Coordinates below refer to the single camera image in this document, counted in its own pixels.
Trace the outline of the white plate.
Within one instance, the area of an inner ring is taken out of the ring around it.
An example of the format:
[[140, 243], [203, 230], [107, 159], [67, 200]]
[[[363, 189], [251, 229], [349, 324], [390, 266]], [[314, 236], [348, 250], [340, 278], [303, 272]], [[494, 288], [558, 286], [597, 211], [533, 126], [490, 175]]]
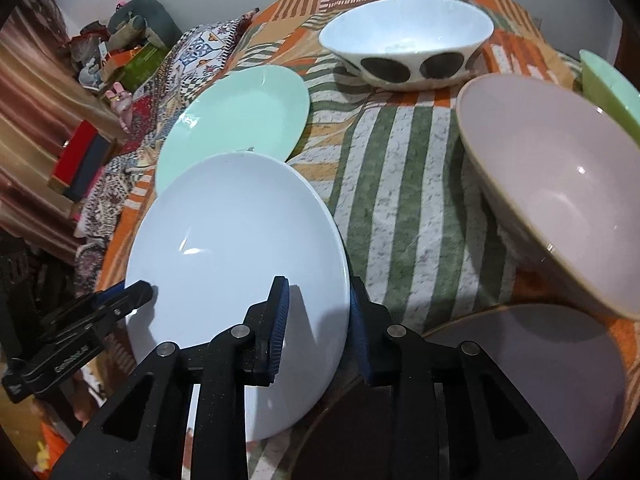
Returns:
[[349, 272], [323, 200], [283, 162], [250, 152], [213, 156], [152, 203], [126, 270], [128, 283], [146, 281], [155, 292], [126, 319], [137, 360], [161, 342], [189, 348], [241, 323], [278, 276], [290, 284], [291, 305], [274, 382], [245, 391], [251, 441], [306, 415], [341, 361]]

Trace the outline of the mint green plate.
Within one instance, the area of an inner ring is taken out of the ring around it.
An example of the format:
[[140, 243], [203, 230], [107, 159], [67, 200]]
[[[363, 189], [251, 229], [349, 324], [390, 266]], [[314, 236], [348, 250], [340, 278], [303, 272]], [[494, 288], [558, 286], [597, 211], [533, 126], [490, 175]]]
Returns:
[[156, 166], [156, 192], [219, 154], [252, 152], [284, 162], [303, 134], [309, 111], [306, 84], [287, 67], [255, 66], [217, 80], [169, 130]]

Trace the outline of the pink bowl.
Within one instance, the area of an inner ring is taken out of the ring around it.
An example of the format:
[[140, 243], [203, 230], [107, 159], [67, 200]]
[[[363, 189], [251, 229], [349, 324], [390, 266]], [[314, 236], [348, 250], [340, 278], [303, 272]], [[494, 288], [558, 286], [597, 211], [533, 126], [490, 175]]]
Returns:
[[460, 139], [518, 262], [572, 304], [639, 317], [639, 148], [599, 107], [533, 77], [479, 76]]

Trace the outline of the green bowl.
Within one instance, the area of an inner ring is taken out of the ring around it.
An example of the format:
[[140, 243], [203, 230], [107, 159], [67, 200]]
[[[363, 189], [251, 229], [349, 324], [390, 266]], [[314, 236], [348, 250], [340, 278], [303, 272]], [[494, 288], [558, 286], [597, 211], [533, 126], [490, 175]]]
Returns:
[[579, 51], [582, 94], [639, 142], [639, 90], [616, 68], [593, 52]]

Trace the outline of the white bowl black spots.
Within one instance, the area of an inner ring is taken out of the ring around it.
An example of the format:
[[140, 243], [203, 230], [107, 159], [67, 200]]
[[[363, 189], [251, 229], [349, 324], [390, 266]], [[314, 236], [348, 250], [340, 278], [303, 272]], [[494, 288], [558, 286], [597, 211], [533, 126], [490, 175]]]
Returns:
[[474, 77], [494, 30], [487, 13], [460, 0], [378, 0], [334, 18], [319, 44], [372, 87], [425, 91]]

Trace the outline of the pink plate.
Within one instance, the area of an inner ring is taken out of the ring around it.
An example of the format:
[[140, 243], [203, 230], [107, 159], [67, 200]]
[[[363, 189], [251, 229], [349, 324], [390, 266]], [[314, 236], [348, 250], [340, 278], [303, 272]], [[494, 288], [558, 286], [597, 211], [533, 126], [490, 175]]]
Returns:
[[[562, 446], [579, 478], [617, 437], [626, 370], [614, 338], [584, 312], [553, 304], [500, 307], [427, 333], [454, 347], [476, 341], [520, 390]], [[294, 479], [381, 479], [390, 443], [390, 389], [363, 382], [320, 416], [294, 462]]]

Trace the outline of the red box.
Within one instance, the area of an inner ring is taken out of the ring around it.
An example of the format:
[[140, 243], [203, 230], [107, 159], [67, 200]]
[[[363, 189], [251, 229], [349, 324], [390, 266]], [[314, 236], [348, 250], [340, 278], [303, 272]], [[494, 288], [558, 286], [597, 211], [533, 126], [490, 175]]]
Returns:
[[49, 179], [50, 188], [73, 203], [80, 202], [115, 148], [115, 139], [83, 120], [63, 146]]

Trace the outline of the striped patchwork blanket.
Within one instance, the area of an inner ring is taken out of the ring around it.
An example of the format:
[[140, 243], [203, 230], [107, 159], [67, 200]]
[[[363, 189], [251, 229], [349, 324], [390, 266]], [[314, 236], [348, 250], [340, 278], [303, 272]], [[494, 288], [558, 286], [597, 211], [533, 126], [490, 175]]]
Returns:
[[[457, 90], [376, 90], [320, 46], [320, 29], [331, 18], [371, 1], [276, 1], [258, 11], [217, 79], [267, 64], [303, 78], [310, 116], [292, 165], [334, 215], [371, 297], [399, 321], [424, 333], [499, 304], [555, 304], [559, 296], [544, 279], [506, 252], [463, 154]], [[480, 56], [486, 70], [574, 86], [577, 63], [544, 40], [518, 3], [461, 1], [494, 22]], [[145, 201], [122, 217], [101, 273], [106, 285], [98, 290], [124, 277], [134, 234], [154, 197], [152, 181]]]

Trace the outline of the pink bunny toy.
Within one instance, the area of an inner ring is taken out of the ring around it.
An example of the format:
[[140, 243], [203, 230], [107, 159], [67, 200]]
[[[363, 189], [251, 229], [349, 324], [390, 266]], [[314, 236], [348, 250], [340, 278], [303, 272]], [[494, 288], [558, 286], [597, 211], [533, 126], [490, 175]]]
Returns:
[[132, 94], [119, 81], [115, 81], [110, 90], [105, 92], [112, 111], [117, 115], [122, 130], [130, 133], [132, 122]]

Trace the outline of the striped brown curtain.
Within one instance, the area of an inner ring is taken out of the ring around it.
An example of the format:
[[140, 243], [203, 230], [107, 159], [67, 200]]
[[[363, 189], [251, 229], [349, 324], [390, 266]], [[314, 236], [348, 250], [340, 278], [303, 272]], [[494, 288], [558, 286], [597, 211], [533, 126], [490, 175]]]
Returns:
[[73, 202], [50, 188], [64, 143], [83, 120], [113, 139], [111, 110], [75, 78], [54, 0], [17, 0], [1, 26], [1, 227], [73, 261]]

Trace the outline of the green box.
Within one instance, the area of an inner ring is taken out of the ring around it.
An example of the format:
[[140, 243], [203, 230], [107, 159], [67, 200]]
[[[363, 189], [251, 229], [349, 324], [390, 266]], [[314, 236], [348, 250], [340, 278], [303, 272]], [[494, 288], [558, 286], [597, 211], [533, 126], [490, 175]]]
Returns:
[[134, 93], [157, 71], [168, 50], [146, 44], [119, 70], [116, 80], [129, 92]]

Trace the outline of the patterned quilt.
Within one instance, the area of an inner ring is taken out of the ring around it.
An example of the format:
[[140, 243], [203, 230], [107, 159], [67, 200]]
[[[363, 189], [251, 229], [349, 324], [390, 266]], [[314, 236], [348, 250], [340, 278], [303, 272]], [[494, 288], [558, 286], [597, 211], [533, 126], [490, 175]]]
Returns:
[[106, 285], [104, 261], [122, 217], [150, 192], [160, 149], [182, 112], [223, 72], [244, 32], [258, 14], [201, 24], [182, 34], [154, 75], [134, 92], [128, 139], [103, 166], [81, 202], [76, 233], [85, 240], [75, 257], [75, 295]]

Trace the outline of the grey plush toy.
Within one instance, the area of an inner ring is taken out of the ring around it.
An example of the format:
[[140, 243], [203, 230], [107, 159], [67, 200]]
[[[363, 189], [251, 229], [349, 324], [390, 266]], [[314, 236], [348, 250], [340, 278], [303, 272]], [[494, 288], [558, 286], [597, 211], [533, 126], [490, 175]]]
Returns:
[[182, 31], [157, 0], [130, 0], [119, 6], [107, 23], [107, 51], [129, 48], [144, 39], [157, 49], [170, 50]]

